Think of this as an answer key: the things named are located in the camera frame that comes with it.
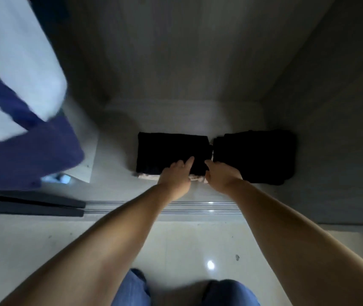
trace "folded black clothing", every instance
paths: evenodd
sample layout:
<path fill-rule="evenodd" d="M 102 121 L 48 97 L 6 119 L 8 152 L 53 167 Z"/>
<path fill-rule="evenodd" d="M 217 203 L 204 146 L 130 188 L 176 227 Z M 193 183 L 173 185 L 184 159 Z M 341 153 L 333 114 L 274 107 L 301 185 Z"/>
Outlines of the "folded black clothing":
<path fill-rule="evenodd" d="M 296 145 L 287 130 L 225 134 L 214 139 L 214 161 L 235 167 L 251 183 L 281 185 L 295 173 Z"/>
<path fill-rule="evenodd" d="M 140 132 L 138 140 L 137 173 L 159 175 L 173 162 L 185 162 L 194 156 L 190 174 L 205 175 L 207 166 L 204 161 L 211 159 L 212 155 L 207 136 Z"/>

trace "blue jeans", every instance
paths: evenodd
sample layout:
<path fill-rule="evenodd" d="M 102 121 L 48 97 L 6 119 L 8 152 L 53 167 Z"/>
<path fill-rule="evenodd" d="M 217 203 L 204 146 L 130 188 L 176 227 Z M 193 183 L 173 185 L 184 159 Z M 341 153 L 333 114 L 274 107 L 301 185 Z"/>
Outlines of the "blue jeans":
<path fill-rule="evenodd" d="M 112 306 L 150 306 L 146 282 L 129 271 L 120 285 Z M 211 281 L 200 306 L 259 306 L 250 289 L 235 280 Z"/>

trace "finger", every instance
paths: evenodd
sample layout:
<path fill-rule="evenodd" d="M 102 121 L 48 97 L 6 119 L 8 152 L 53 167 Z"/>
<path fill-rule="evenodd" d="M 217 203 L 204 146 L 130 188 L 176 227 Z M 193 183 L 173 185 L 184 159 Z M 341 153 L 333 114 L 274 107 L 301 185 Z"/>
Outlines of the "finger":
<path fill-rule="evenodd" d="M 191 167 L 193 166 L 194 163 L 194 157 L 190 157 L 184 164 L 185 169 L 187 169 L 188 171 L 191 170 Z"/>
<path fill-rule="evenodd" d="M 206 164 L 206 166 L 208 166 L 209 169 L 211 169 L 214 165 L 214 162 L 212 160 L 205 160 L 204 163 Z"/>
<path fill-rule="evenodd" d="M 211 180 L 211 175 L 209 174 L 209 170 L 206 170 L 206 171 L 205 171 L 205 179 L 206 179 L 208 182 L 210 182 L 210 180 Z"/>

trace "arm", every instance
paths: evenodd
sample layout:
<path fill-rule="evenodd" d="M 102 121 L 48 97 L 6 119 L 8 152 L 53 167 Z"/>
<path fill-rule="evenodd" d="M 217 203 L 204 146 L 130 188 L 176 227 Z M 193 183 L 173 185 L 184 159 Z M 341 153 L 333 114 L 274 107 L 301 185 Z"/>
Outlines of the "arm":
<path fill-rule="evenodd" d="M 242 180 L 224 163 L 206 161 L 209 184 L 233 199 L 294 306 L 363 305 L 363 259 L 315 223 Z"/>
<path fill-rule="evenodd" d="M 104 216 L 0 306 L 110 305 L 161 210 L 188 192 L 193 161 L 164 169 L 157 185 Z"/>

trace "human hand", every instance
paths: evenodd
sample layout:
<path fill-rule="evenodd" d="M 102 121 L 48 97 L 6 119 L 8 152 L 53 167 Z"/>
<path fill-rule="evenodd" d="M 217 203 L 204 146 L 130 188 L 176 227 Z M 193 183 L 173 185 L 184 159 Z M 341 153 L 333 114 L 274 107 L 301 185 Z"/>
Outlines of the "human hand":
<path fill-rule="evenodd" d="M 239 170 L 221 162 L 205 160 L 208 171 L 205 172 L 205 178 L 208 184 L 218 192 L 226 194 L 228 186 L 236 180 L 241 180 L 242 176 Z"/>
<path fill-rule="evenodd" d="M 193 165 L 194 157 L 190 157 L 184 164 L 182 160 L 172 163 L 160 174 L 157 184 L 163 185 L 170 191 L 171 200 L 177 200 L 190 189 L 191 181 L 188 178 Z"/>

